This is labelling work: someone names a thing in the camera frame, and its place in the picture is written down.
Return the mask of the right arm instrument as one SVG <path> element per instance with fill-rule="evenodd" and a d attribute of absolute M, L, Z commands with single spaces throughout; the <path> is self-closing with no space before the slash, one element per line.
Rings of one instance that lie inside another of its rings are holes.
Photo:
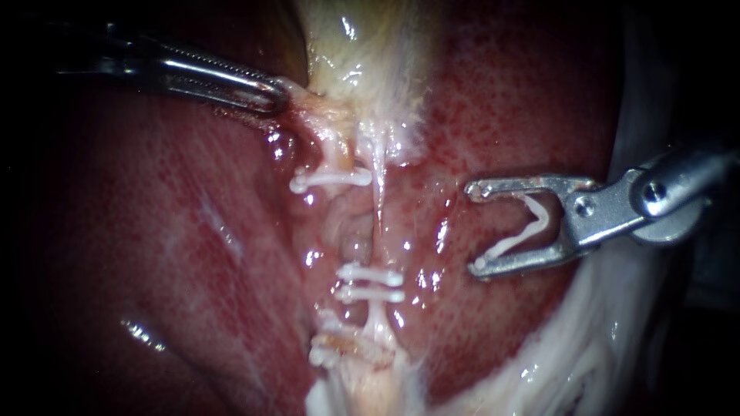
<path fill-rule="evenodd" d="M 677 243 L 693 232 L 711 191 L 738 172 L 738 162 L 737 149 L 696 145 L 627 169 L 609 185 L 567 198 L 567 235 L 579 249 L 622 236 L 650 245 Z"/>

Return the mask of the left arm instrument jaw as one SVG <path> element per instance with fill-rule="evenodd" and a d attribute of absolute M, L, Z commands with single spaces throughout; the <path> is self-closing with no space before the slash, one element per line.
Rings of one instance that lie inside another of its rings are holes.
<path fill-rule="evenodd" d="M 154 85 L 166 93 L 255 115 L 286 110 L 288 93 L 277 80 L 213 56 L 162 52 L 143 59 Z"/>

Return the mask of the left arm instrument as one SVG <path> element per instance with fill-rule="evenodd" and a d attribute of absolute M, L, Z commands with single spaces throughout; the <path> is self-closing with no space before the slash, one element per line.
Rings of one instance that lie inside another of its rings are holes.
<path fill-rule="evenodd" d="M 55 73 L 167 91 L 167 49 L 156 37 L 115 23 L 55 23 Z"/>

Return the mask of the right arm instrument jaw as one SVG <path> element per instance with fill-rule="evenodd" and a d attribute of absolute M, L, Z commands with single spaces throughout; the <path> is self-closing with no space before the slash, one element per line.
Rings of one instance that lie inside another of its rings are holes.
<path fill-rule="evenodd" d="M 486 249 L 466 268 L 479 281 L 490 281 L 516 273 L 542 270 L 569 263 L 593 253 L 596 245 L 582 247 L 565 237 L 558 237 L 546 247 L 509 253 L 501 243 Z"/>
<path fill-rule="evenodd" d="M 592 190 L 600 184 L 585 176 L 539 175 L 475 179 L 464 186 L 464 194 L 474 203 L 487 203 L 498 197 L 552 193 L 565 200 L 577 191 Z"/>

